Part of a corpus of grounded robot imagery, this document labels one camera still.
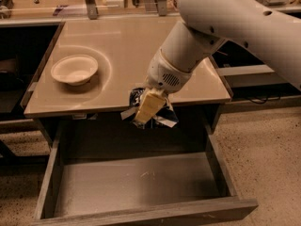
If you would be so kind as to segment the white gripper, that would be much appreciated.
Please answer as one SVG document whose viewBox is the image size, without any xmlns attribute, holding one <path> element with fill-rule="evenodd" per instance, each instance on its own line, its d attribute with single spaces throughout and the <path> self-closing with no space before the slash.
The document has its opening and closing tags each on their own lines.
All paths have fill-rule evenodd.
<svg viewBox="0 0 301 226">
<path fill-rule="evenodd" d="M 166 104 L 166 93 L 175 93 L 182 89 L 191 77 L 191 73 L 184 73 L 173 67 L 158 50 L 148 68 L 146 84 L 149 88 L 142 94 L 142 100 L 136 111 L 134 121 L 146 124 Z"/>
</svg>

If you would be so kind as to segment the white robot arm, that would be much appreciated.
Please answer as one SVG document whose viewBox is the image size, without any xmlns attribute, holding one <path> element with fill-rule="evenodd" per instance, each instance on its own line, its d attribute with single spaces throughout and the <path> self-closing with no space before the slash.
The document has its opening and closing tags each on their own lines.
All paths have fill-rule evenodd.
<svg viewBox="0 0 301 226">
<path fill-rule="evenodd" d="M 256 0 L 178 0 L 177 22 L 150 61 L 134 123 L 144 125 L 169 104 L 204 58 L 230 40 L 295 88 L 301 86 L 301 22 Z"/>
</svg>

